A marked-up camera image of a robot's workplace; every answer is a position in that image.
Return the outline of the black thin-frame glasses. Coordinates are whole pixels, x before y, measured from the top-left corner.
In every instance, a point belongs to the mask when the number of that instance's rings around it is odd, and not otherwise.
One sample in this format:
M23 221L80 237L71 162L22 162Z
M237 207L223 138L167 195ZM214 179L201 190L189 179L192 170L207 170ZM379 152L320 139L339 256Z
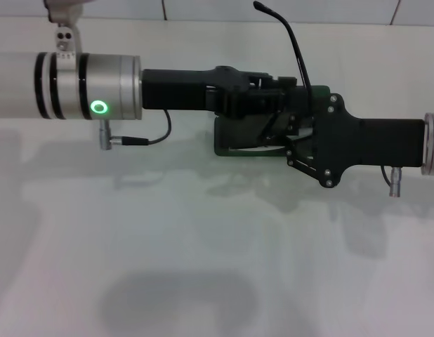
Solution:
M253 7L257 11L262 12L262 13L269 15L270 17L276 19L278 22L280 22L284 26L284 28L287 32L288 38L291 42L293 54L294 54L294 57L296 59L296 64L298 66L298 73L301 76L302 84L298 84L298 79L296 79L296 85L305 87L306 90L308 90L308 92L309 92L308 95L312 95L311 94L311 87L312 86L311 86L308 70L307 70L307 67L304 63L301 48L298 44L298 40L296 38L296 35L295 35L293 29L291 28L291 25L287 22L287 20L281 14L279 14L277 11L274 11L273 9L267 7L265 4L261 3L259 0L253 1ZM255 90L255 89L257 89L257 88L254 88L252 86L250 86L250 88L249 88L249 90ZM231 98L228 99L228 102L230 103L230 111L233 113L233 115L231 115L231 116L234 116L234 103L236 101L237 96L240 94L243 94L243 93L233 94L231 96Z

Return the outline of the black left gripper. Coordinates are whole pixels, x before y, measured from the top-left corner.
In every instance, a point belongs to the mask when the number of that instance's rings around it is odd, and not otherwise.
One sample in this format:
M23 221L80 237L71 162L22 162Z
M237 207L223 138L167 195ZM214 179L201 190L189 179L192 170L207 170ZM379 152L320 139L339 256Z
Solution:
M274 89L249 90L250 86ZM283 112L306 115L310 111L308 94L303 87L295 86L296 77L273 77L229 66L204 71L142 71L142 99L146 110L203 110L231 116L228 99L233 94L243 93L234 103L234 118Z

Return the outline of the green glasses case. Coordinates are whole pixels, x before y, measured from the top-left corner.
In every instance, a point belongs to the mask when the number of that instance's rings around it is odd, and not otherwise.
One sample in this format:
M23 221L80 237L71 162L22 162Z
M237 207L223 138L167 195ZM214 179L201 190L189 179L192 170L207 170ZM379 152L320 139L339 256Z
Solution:
M306 115L298 112L285 112L296 115L300 119L312 120L320 99L330 94L328 86L312 86L308 95L310 111ZM261 142L261 129L265 126L269 115L251 115L244 118L218 115L214 121L214 152L221 157L276 157L286 154L288 145L264 145Z

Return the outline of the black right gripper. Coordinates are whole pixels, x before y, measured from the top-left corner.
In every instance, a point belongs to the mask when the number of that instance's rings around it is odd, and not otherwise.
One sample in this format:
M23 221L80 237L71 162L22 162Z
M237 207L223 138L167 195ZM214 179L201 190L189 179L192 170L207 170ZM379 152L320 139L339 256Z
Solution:
M340 183L351 166L420 167L423 163L422 119L361 119L346 110L339 94L315 103L312 120L274 114L261 129L264 145L287 145L287 164L322 187Z

